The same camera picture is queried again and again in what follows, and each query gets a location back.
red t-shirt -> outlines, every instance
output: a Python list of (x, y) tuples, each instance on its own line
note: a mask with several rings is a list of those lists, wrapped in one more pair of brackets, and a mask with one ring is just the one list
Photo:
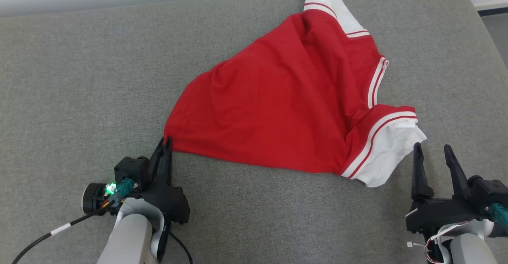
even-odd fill
[(307, 0), (198, 76), (165, 125), (173, 149), (382, 185), (425, 135), (414, 108), (377, 103), (388, 61), (351, 18), (342, 0)]

black cable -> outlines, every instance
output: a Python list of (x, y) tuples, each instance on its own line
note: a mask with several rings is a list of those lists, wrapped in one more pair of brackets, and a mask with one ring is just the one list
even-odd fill
[(40, 237), (38, 240), (35, 240), (32, 242), (29, 246), (27, 246), (21, 253), (18, 254), (16, 259), (12, 262), (12, 264), (17, 264), (19, 260), (25, 255), (30, 249), (33, 248), (33, 246), (36, 246), (37, 244), (41, 243), (43, 240), (49, 238), (51, 236), (51, 233), (46, 233), (44, 236)]
[[(114, 203), (114, 201), (111, 201), (110, 203), (108, 203), (106, 206), (104, 206), (103, 208), (100, 208), (92, 213), (89, 213), (85, 216), (82, 216), (76, 220), (73, 220), (71, 222), (69, 222), (69, 227), (70, 226), (73, 226), (74, 224), (78, 224), (80, 223), (81, 221), (85, 220), (85, 219), (88, 219), (90, 217), (93, 217), (94, 215), (96, 214), (99, 214), (101, 212), (103, 212), (104, 210), (107, 210), (112, 204)], [(33, 246), (36, 246), (37, 244), (39, 244), (40, 242), (42, 242), (43, 240), (45, 239), (48, 239), (49, 237), (51, 237), (53, 234), (51, 233), (46, 233), (43, 237), (40, 237), (38, 240), (35, 240), (34, 242), (30, 243), (29, 246), (27, 246), (25, 249), (23, 249), (23, 251), (21, 251), (21, 253), (18, 254), (18, 256), (16, 256), (16, 258), (14, 259), (14, 261), (12, 262), (12, 264), (17, 264), (19, 262), (19, 260), (30, 250), (33, 248)]]
[(187, 247), (185, 247), (185, 245), (178, 239), (178, 237), (176, 237), (173, 233), (171, 233), (170, 230), (168, 230), (169, 235), (174, 239), (176, 240), (176, 242), (178, 242), (178, 244), (180, 244), (180, 246), (182, 246), (183, 250), (185, 250), (185, 253), (187, 253), (187, 257), (189, 257), (189, 264), (192, 264), (192, 256), (191, 254), (189, 253), (189, 250), (187, 250)]

wire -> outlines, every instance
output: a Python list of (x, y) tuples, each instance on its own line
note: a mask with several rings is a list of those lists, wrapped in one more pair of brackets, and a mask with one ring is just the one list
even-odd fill
[(105, 200), (105, 201), (103, 202), (103, 204), (102, 204), (102, 208), (103, 208), (104, 206), (107, 206), (107, 204), (108, 204), (108, 203), (109, 203), (109, 199)]
[(423, 245), (423, 244), (420, 244), (420, 243), (414, 243), (414, 242), (411, 242), (411, 241), (407, 242), (406, 244), (407, 244), (408, 248), (411, 248), (411, 247), (413, 247), (413, 246), (421, 246), (421, 247), (425, 247), (425, 245)]
[(430, 258), (430, 255), (429, 255), (429, 249), (427, 249), (427, 247), (429, 246), (429, 243), (435, 239), (437, 239), (438, 237), (446, 234), (448, 231), (450, 230), (453, 230), (454, 228), (458, 227), (458, 226), (463, 226), (464, 224), (468, 224), (472, 222), (472, 220), (468, 220), (468, 221), (463, 221), (463, 222), (459, 222), (458, 224), (454, 224), (452, 226), (450, 226), (449, 228), (446, 228), (445, 230), (439, 232), (438, 234), (436, 235), (433, 235), (431, 237), (429, 237), (429, 239), (427, 240), (427, 242), (425, 243), (425, 246), (423, 247), (423, 253), (425, 253), (425, 257), (427, 258), (427, 261), (432, 263), (432, 264), (444, 264), (443, 262), (437, 262), (435, 261), (434, 259)]
[(185, 253), (187, 253), (187, 257), (189, 257), (189, 264), (192, 264), (192, 256), (191, 254), (189, 253), (189, 250), (187, 250), (187, 247), (185, 247), (185, 245), (178, 239), (178, 237), (176, 237), (173, 233), (171, 233), (170, 230), (168, 230), (169, 235), (176, 241), (178, 242), (178, 244), (180, 244), (180, 246), (182, 246), (183, 250), (185, 250)]
[(80, 223), (81, 221), (85, 220), (85, 219), (89, 219), (90, 217), (93, 217), (94, 215), (96, 214), (99, 214), (105, 210), (107, 210), (112, 204), (114, 203), (114, 201), (111, 201), (109, 203), (107, 203), (105, 206), (103, 206), (102, 208), (92, 212), (92, 213), (89, 213), (85, 216), (82, 216), (76, 220), (73, 220), (71, 222), (69, 222), (68, 224), (64, 224), (62, 226), (60, 226), (59, 228), (49, 232), (49, 233), (46, 233), (44, 236), (40, 237), (38, 240), (35, 240), (34, 242), (30, 243), (29, 246), (27, 246), (25, 249), (23, 249), (23, 251), (21, 251), (21, 253), (18, 254), (18, 256), (16, 256), (16, 258), (14, 259), (14, 261), (12, 262), (12, 264), (17, 264), (19, 262), (19, 260), (30, 250), (32, 249), (34, 246), (36, 246), (37, 244), (39, 244), (40, 242), (42, 242), (43, 240), (45, 239), (48, 239), (49, 237), (52, 237), (54, 235), (56, 235), (57, 233), (61, 233), (62, 231), (66, 230), (67, 228), (75, 225), (75, 224), (78, 224)]
[(19, 260), (23, 257), (23, 255), (25, 255), (30, 249), (32, 249), (33, 246), (36, 246), (37, 244), (41, 243), (43, 240), (48, 239), (49, 237), (51, 237), (51, 233), (46, 233), (45, 235), (41, 236), (38, 240), (35, 240), (34, 242), (32, 242), (29, 246), (27, 246), (25, 249), (23, 249), (23, 251), (21, 253), (18, 254), (18, 257), (16, 257), (16, 259), (14, 259), (12, 264), (18, 263)]

green led light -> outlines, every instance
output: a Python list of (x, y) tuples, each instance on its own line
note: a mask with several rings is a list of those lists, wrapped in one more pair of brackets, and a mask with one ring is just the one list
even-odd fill
[(116, 190), (116, 184), (115, 183), (107, 184), (107, 186), (106, 186), (106, 193), (107, 194), (114, 194), (115, 190)]

red stripe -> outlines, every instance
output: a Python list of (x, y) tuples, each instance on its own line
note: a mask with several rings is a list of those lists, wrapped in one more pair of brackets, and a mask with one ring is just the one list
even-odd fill
[(370, 140), (370, 148), (369, 148), (369, 152), (367, 153), (367, 155), (365, 156), (365, 158), (363, 159), (363, 161), (358, 165), (358, 167), (356, 167), (356, 169), (354, 170), (354, 172), (352, 172), (352, 174), (348, 177), (348, 179), (351, 179), (354, 174), (356, 174), (356, 172), (358, 172), (358, 170), (361, 168), (361, 166), (363, 165), (363, 163), (365, 163), (365, 161), (367, 161), (367, 158), (369, 157), (370, 155), (370, 152), (372, 152), (372, 145), (374, 143), (374, 138), (376, 137), (376, 134), (379, 132), (379, 130), (381, 130), (381, 128), (383, 128), (383, 126), (386, 125), (386, 123), (390, 122), (390, 121), (393, 121), (395, 119), (401, 119), (401, 118), (411, 118), (411, 119), (416, 119), (416, 116), (399, 116), (399, 117), (394, 117), (392, 119), (389, 119), (387, 120), (385, 123), (383, 123), (377, 130), (376, 132), (374, 132), (374, 135), (372, 136), (372, 139)]
[(303, 4), (303, 6), (307, 6), (307, 5), (320, 5), (320, 6), (323, 6), (323, 7), (327, 7), (330, 11), (332, 11), (332, 13), (335, 15), (335, 18), (337, 19), (337, 14), (335, 14), (335, 11), (333, 11), (332, 8), (328, 7), (325, 4), (316, 3), (316, 2), (309, 2), (309, 3)]
[(376, 83), (374, 83), (374, 90), (372, 91), (372, 107), (374, 107), (374, 96), (376, 95), (376, 88), (379, 86), (379, 80), (383, 74), (383, 71), (385, 70), (385, 67), (383, 67), (385, 65), (385, 62), (386, 60), (383, 61), (383, 63), (381, 64), (381, 71), (379, 71), (379, 74), (377, 75), (377, 79), (376, 79)]
[(357, 33), (363, 33), (363, 32), (367, 32), (367, 33), (368, 33), (369, 31), (367, 31), (366, 29), (363, 29), (363, 30), (361, 30), (361, 31), (352, 32), (352, 33), (347, 33), (347, 35), (350, 35), (350, 34), (357, 34)]

